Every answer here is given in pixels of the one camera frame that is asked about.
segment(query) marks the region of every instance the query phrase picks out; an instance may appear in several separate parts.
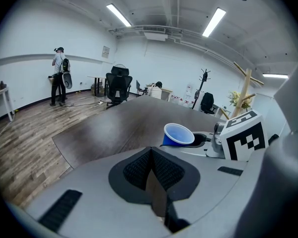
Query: white side table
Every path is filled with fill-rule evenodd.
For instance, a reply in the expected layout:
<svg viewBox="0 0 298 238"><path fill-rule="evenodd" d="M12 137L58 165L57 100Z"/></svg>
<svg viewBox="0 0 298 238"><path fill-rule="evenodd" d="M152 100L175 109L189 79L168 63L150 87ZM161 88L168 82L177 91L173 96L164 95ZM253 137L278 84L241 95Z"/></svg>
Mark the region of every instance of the white side table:
<svg viewBox="0 0 298 238"><path fill-rule="evenodd" d="M6 110L6 113L8 114L9 120L12 121L12 117L11 117L10 112L12 112L12 114L14 114L14 108L12 106L12 101L11 101L11 97L10 97L10 93L9 93L9 88L6 87L6 88L0 90L0 95L2 95L2 97L3 97L5 110Z"/></svg>

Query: ceiling pipe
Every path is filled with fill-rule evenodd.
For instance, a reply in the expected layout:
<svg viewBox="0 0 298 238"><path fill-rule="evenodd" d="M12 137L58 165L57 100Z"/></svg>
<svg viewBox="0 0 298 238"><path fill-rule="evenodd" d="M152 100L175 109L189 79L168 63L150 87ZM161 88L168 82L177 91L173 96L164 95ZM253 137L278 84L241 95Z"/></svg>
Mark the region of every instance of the ceiling pipe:
<svg viewBox="0 0 298 238"><path fill-rule="evenodd" d="M177 2L178 5L178 16L177 16L177 27L179 27L179 17L180 17L180 0Z"/></svg>

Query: gray plastic surface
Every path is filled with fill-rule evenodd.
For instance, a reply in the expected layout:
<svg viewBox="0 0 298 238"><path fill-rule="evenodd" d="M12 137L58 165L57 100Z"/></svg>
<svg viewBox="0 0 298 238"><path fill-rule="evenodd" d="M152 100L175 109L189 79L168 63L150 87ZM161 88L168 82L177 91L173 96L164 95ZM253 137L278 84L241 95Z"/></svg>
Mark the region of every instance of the gray plastic surface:
<svg viewBox="0 0 298 238"><path fill-rule="evenodd" d="M112 190L108 182L108 173L117 162L142 149L80 166L43 191L26 208L26 212L38 220L67 189L74 189L83 195L60 227L60 235L69 238L167 236L170 231L157 218L150 205L126 202Z"/></svg>
<svg viewBox="0 0 298 238"><path fill-rule="evenodd" d="M59 230L69 238L87 237L168 237L170 231L154 214L149 205L128 203L110 187L108 173L119 161L141 149L120 153L89 162L75 169L59 182L47 188L26 209L38 220L67 190L83 195ZM174 202L179 218L191 226L174 234L175 237L221 237L234 231L256 184L263 151L255 151L249 162L201 157L160 147L192 165L201 180L189 199ZM217 169L221 166L244 170L234 176Z"/></svg>

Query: mesh chair back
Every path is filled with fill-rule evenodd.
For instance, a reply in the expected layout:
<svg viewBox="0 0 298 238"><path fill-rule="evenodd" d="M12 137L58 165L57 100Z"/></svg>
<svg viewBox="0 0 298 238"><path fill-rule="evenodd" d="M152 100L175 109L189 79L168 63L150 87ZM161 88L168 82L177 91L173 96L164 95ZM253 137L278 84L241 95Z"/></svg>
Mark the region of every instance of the mesh chair back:
<svg viewBox="0 0 298 238"><path fill-rule="evenodd" d="M205 93L201 101L201 110L210 110L214 104L214 98L212 93Z"/></svg>
<svg viewBox="0 0 298 238"><path fill-rule="evenodd" d="M133 80L131 76L117 76L112 73L106 74L109 90L107 97L114 102L123 102L128 98L128 87Z"/></svg>

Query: backpack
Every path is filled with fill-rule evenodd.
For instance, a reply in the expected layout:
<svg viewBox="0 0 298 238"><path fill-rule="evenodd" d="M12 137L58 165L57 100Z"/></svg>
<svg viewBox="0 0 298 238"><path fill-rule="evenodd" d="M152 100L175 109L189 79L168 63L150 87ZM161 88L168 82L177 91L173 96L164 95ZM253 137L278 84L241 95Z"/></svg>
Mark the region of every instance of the backpack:
<svg viewBox="0 0 298 238"><path fill-rule="evenodd" d="M63 73L69 71L69 66L70 66L70 61L67 58L65 58L61 65Z"/></svg>

